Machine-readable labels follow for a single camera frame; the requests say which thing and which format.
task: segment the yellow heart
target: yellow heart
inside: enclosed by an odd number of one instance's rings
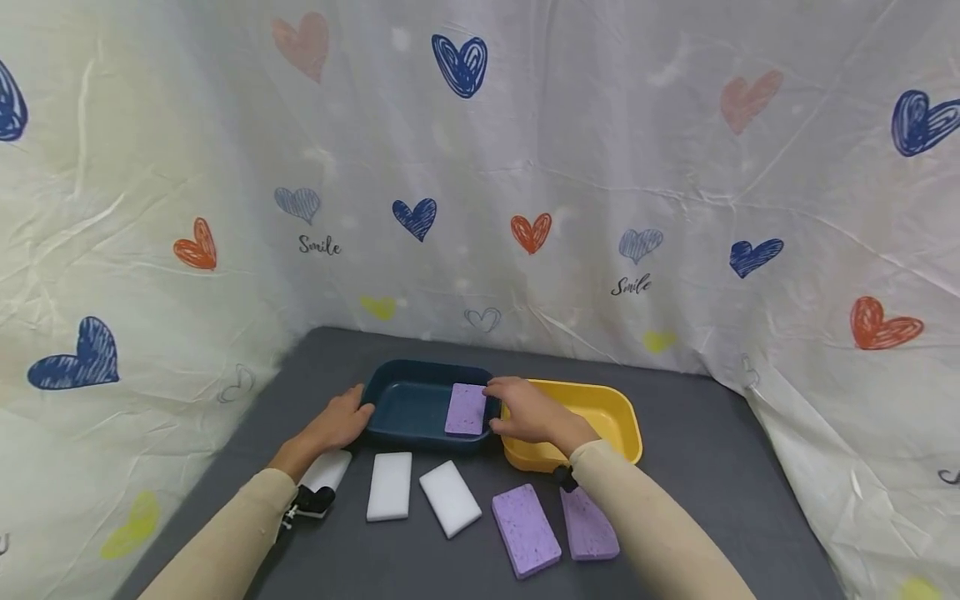
[[[940,600],[940,590],[926,579],[911,577],[900,588],[900,600]]]
[[[160,505],[156,494],[146,490],[133,501],[127,524],[120,527],[107,538],[100,548],[100,558],[112,561],[127,556],[154,534],[160,521]]]
[[[384,297],[380,300],[377,300],[376,298],[364,296],[360,299],[360,303],[370,312],[370,314],[374,315],[380,321],[389,321],[394,317],[396,300],[390,297]]]
[[[654,354],[660,354],[667,348],[673,346],[677,341],[677,336],[673,333],[660,333],[659,331],[647,331],[643,334],[643,345],[647,350]]]

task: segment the sponge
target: sponge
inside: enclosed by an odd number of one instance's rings
[[[410,514],[410,471],[413,454],[394,452],[373,457],[367,522],[406,518]]]
[[[330,488],[336,492],[352,458],[353,455],[346,450],[334,450],[321,454],[303,475],[300,484],[313,492],[320,488]]]
[[[483,514],[453,461],[446,461],[423,475],[420,487],[448,540]]]
[[[493,516],[518,579],[560,561],[560,544],[530,484],[493,497]]]
[[[483,414],[487,397],[482,385],[454,383],[450,405],[446,409],[445,433],[454,435],[480,435],[483,431]]]
[[[613,526],[583,488],[560,490],[564,504],[566,539],[574,561],[607,561],[620,554]]]

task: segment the white curtain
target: white curtain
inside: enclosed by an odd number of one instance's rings
[[[708,373],[850,597],[960,597],[960,5],[5,5],[5,594],[109,595],[332,324]]]

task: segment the plastic tray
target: plastic tray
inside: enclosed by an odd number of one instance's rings
[[[610,442],[628,461],[636,464],[640,460],[643,441],[634,407],[626,396],[602,385],[545,379],[531,379],[530,382],[589,421],[600,437]],[[503,406],[501,418],[509,417],[510,411]],[[567,463],[565,456],[552,444],[528,444],[504,438],[503,453],[519,470],[549,473]]]
[[[392,360],[373,373],[364,389],[364,404],[376,410],[367,435],[388,444],[472,452],[490,434],[490,419],[500,414],[500,401],[487,398],[483,431],[477,436],[444,432],[446,410],[454,383],[487,385],[492,375],[483,369],[416,360]]]

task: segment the heart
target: heart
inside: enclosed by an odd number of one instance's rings
[[[310,226],[313,225],[313,215],[320,210],[320,196],[309,187],[302,187],[296,192],[278,187],[274,192],[274,200],[280,210],[303,219]]]
[[[926,579],[911,577],[900,586],[900,600],[943,600],[944,595]]]
[[[320,82],[329,49],[326,19],[318,12],[308,12],[300,20],[300,30],[283,19],[274,19],[274,44],[287,61],[313,81]]]
[[[225,388],[217,398],[227,404],[248,394],[256,385],[256,376],[249,368],[237,365],[237,383]]]
[[[783,250],[783,240],[776,237],[756,248],[750,242],[741,241],[730,246],[730,266],[741,279],[770,262]]]
[[[464,317],[477,329],[480,329],[484,333],[490,333],[500,324],[500,318],[503,317],[503,315],[500,314],[499,310],[491,307],[483,311],[482,315],[475,310],[468,309],[464,311]]]
[[[658,229],[645,229],[640,233],[627,229],[620,237],[620,253],[637,264],[662,243],[663,233]]]
[[[677,336],[669,332],[647,331],[643,334],[643,345],[653,354],[660,354],[676,341]]]
[[[77,353],[41,358],[27,371],[27,381],[40,390],[73,390],[120,381],[117,346],[107,324],[96,317],[82,319]]]
[[[127,523],[110,534],[100,547],[100,558],[106,561],[120,559],[140,547],[154,534],[160,521],[160,505],[156,494],[141,492],[133,501]]]
[[[27,102],[7,65],[0,61],[0,142],[15,142],[29,118]]]
[[[369,296],[364,296],[360,299],[360,304],[380,321],[389,321],[394,317],[394,312],[396,311],[396,300],[390,297],[377,300]]]
[[[433,220],[437,218],[437,203],[432,198],[424,198],[411,211],[404,201],[397,200],[394,202],[394,216],[407,231],[422,242],[426,232],[433,227]]]
[[[886,350],[906,344],[924,332],[924,322],[913,317],[883,320],[883,304],[872,296],[853,303],[850,329],[856,346],[864,350]]]
[[[195,240],[177,240],[174,242],[174,254],[183,264],[194,269],[213,271],[217,266],[217,247],[213,244],[213,234],[206,219],[197,217],[193,222]]]
[[[941,468],[940,470],[937,471],[937,477],[940,477],[940,481],[944,482],[949,486],[960,485],[960,470],[957,471],[956,477],[954,477],[953,473],[946,470],[945,468]]]
[[[747,387],[755,388],[756,384],[760,382],[760,374],[754,369],[754,365],[750,362],[750,356],[746,353],[740,354],[740,362],[743,365],[743,372],[747,375]]]
[[[552,224],[553,218],[545,212],[537,217],[532,227],[530,227],[530,222],[526,220],[526,217],[515,215],[510,220],[510,230],[514,233],[514,238],[520,243],[520,246],[527,253],[533,254],[543,246]]]
[[[904,156],[926,152],[960,127],[960,100],[930,107],[930,97],[909,89],[897,100],[890,133],[894,146]]]
[[[740,135],[747,129],[754,117],[760,114],[777,94],[782,83],[783,74],[775,69],[767,71],[754,82],[753,87],[748,88],[747,80],[742,77],[724,85],[720,94],[720,112],[734,135]]]
[[[448,37],[434,35],[430,41],[437,66],[450,89],[465,100],[472,98],[487,73],[487,43],[474,37],[457,50]]]

